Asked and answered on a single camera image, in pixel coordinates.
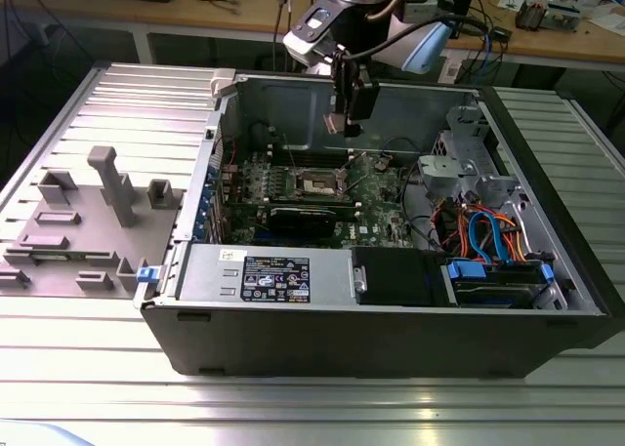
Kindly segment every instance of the metal table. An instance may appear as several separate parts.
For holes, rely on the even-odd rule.
[[[212,73],[125,64],[93,69],[0,193],[1,246],[17,237],[39,200],[33,184],[46,168],[63,165],[77,182],[96,183],[86,163],[96,143],[114,145],[119,159],[133,158],[119,170],[134,184],[158,175],[185,188],[213,105]],[[509,94],[506,102],[526,102]],[[569,135],[583,141],[582,132]],[[574,148],[564,134],[557,142],[565,145],[562,154]],[[625,189],[613,185],[607,199],[622,204]],[[0,418],[54,423],[98,445],[565,439],[573,446],[620,444],[625,434],[624,335],[593,351],[565,352],[517,381],[189,378],[172,370],[130,301],[5,297],[0,360]]]

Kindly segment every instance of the metal bracket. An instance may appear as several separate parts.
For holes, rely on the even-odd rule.
[[[359,295],[367,291],[367,275],[364,267],[354,267],[354,290]]]

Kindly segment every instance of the workbench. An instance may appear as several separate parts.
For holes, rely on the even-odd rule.
[[[92,69],[0,191],[0,256],[41,200],[36,185],[46,171],[63,168],[78,184],[100,184],[87,164],[96,144],[115,147],[119,173],[134,185],[160,178],[188,189],[215,106],[213,73],[131,64]],[[594,232],[621,220],[610,213],[625,202],[622,182],[576,179],[599,170],[607,141],[566,127],[564,114],[523,110],[535,104],[528,91],[503,90],[524,119],[518,122],[536,139],[553,140],[541,142],[545,169],[560,178],[554,185],[562,197],[581,208],[588,239],[607,242],[605,262],[625,292],[621,248],[609,245],[622,236]],[[536,101],[556,96],[529,94]],[[555,132],[545,129],[547,116],[561,123]],[[571,153],[595,154],[599,146],[598,155],[570,166],[580,156]],[[589,193],[600,197],[593,209]],[[130,300],[24,294],[0,299],[0,360],[0,418],[54,423],[99,446],[526,446],[563,438],[586,446],[620,444],[625,434],[623,334],[594,350],[566,351],[525,380],[186,377],[172,369]]]
[[[35,25],[54,23],[36,0],[14,1],[22,20]],[[495,25],[514,31],[504,61],[590,70],[625,70],[625,38],[622,36],[588,21],[582,21],[576,33],[547,29],[538,32],[518,30],[514,24],[516,14],[495,7],[498,1],[482,0],[485,11],[491,15]],[[43,2],[68,26],[132,33],[141,63],[154,63],[149,42],[149,35],[153,33],[271,41],[277,12],[276,0],[240,0],[240,15],[193,0],[172,0],[167,4],[133,0]],[[293,20],[309,5],[310,0],[293,0]],[[479,7],[476,0],[473,6]],[[282,15],[279,27],[280,34],[287,30],[285,14]],[[44,33],[39,31],[36,35],[45,42]],[[465,35],[450,40],[443,52],[447,61],[439,81],[453,83],[459,63],[475,57],[481,45],[479,38]]]

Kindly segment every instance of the red cable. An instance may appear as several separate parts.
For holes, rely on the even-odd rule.
[[[230,166],[234,162],[234,156],[236,155],[236,140],[232,139],[232,156],[230,157],[230,162],[228,166]]]

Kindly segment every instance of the blue drive bracket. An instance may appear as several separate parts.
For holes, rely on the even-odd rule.
[[[453,261],[447,266],[449,278],[486,278],[486,270],[482,263],[473,261]]]

